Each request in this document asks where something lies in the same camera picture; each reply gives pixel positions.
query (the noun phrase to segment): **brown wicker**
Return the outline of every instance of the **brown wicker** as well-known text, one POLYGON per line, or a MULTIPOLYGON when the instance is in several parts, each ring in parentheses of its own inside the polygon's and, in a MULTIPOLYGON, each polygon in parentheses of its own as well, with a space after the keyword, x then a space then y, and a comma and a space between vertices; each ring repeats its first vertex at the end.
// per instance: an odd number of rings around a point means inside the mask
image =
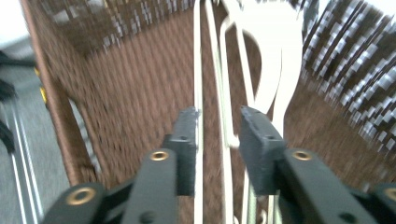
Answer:
MULTIPOLYGON (((193 105, 192 10, 167 16, 169 3, 177 3, 182 9, 192 3, 158 1, 161 4, 155 5, 156 1, 107 0, 105 9, 93 12, 85 2, 22 0, 70 184, 99 181, 112 188, 134 176, 143 155, 159 147, 163 136, 172 131, 178 111, 193 105), (71 6, 80 6, 78 16, 71 6), (137 25, 134 9, 141 6, 151 12, 138 15, 141 24, 148 14, 156 15, 161 9, 167 12, 155 17, 150 26, 141 25, 139 32, 133 29, 137 25), (53 16, 62 10, 72 19, 54 22, 53 16), (101 173, 92 166, 69 100, 76 103, 84 118, 101 173)), ((206 16, 202 11, 205 223, 219 223, 219 120, 206 16)), ((219 29, 226 13, 222 7, 216 7, 215 13, 219 29)), ((238 124, 239 106, 246 101, 232 33, 227 34, 228 60, 234 123, 238 124)), ((247 50, 255 86, 260 54, 249 39, 247 50)), ((371 150, 357 129, 344 120, 344 110, 330 107, 303 83, 297 87, 285 126, 290 147, 315 150, 354 187, 396 178, 394 155, 371 150)), ((232 154, 235 214, 240 217, 243 164, 237 151, 232 154)), ((192 223, 191 198, 181 199, 180 214, 180 223, 192 223)))

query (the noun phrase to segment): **white plastic hanger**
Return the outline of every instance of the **white plastic hanger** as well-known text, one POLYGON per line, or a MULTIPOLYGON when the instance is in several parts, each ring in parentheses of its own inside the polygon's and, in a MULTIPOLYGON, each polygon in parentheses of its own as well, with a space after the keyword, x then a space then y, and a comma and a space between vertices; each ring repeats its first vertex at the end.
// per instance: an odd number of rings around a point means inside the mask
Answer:
MULTIPOLYGON (((227 64, 225 34, 235 25, 238 47, 241 55, 247 105, 266 114, 275 100, 273 123, 283 136, 283 118, 300 75, 302 60, 302 22, 289 3, 257 3, 254 0, 237 2, 222 0, 228 11, 220 27, 220 55, 210 0, 206 0, 211 35, 212 54, 215 65, 219 99, 219 114, 222 134, 222 163, 224 198, 224 223, 233 222, 233 197, 231 180, 230 147, 238 147, 238 138, 233 134, 230 84, 227 64), (262 55, 262 72, 256 96, 253 96, 248 57, 243 34, 249 35, 258 45, 262 55)), ((245 189, 242 222, 255 220, 255 198, 249 190, 248 176, 245 175, 245 189)), ((268 214, 268 222, 273 222, 273 214, 268 214)))

